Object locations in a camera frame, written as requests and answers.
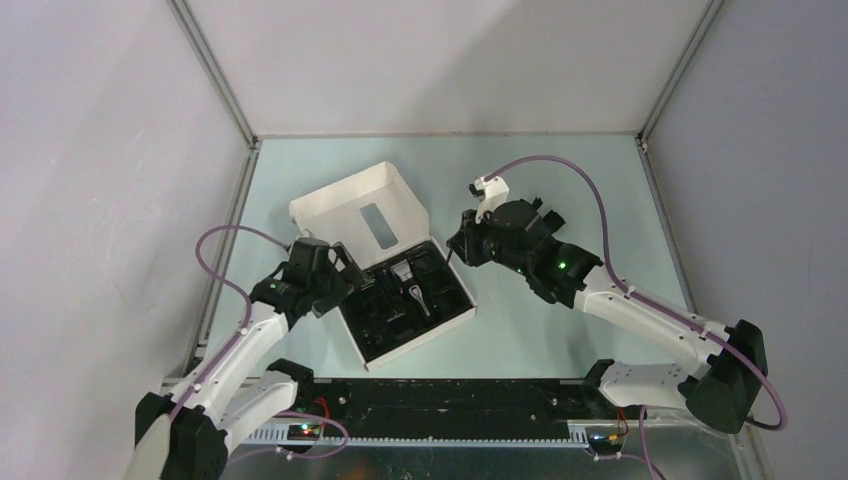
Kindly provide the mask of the black clipper guard comb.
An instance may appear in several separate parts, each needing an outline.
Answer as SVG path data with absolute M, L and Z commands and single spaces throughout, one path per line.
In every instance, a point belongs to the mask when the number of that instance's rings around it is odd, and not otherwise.
M 543 205 L 543 201 L 540 197 L 536 197 L 531 202 L 532 208 L 539 213 L 540 209 Z M 541 216 L 542 226 L 546 229 L 546 231 L 553 235 L 561 230 L 566 225 L 566 220 L 555 210 L 549 210 L 544 215 Z

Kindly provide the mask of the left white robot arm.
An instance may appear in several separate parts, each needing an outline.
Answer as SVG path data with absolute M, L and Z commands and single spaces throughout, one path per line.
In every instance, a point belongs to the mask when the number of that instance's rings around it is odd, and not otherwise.
M 302 237 L 288 257 L 243 295 L 233 333 L 165 394 L 135 410 L 127 479 L 218 479 L 233 452 L 279 414 L 304 416 L 316 403 L 311 369 L 279 359 L 249 388 L 248 374 L 305 316 L 320 317 L 371 284 L 345 246 Z

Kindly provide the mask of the white cardboard kit box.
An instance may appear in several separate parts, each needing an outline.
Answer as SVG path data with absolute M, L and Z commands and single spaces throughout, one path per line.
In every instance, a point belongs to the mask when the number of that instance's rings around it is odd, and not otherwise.
M 458 327 L 477 303 L 430 233 L 430 217 L 390 162 L 292 200 L 293 223 L 341 243 L 371 278 L 339 308 L 367 371 Z

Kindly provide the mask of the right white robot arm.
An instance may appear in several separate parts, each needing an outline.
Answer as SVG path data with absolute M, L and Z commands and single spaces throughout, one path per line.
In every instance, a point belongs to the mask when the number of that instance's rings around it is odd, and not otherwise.
M 597 361 L 581 392 L 585 411 L 606 418 L 636 405 L 687 410 L 714 430 L 740 432 L 768 373 L 761 329 L 744 319 L 732 326 L 711 321 L 616 284 L 600 257 L 556 239 L 565 221 L 555 211 L 540 214 L 541 204 L 513 200 L 484 214 L 466 210 L 447 246 L 467 266 L 504 266 L 545 302 L 606 320 L 671 357 L 653 365 Z

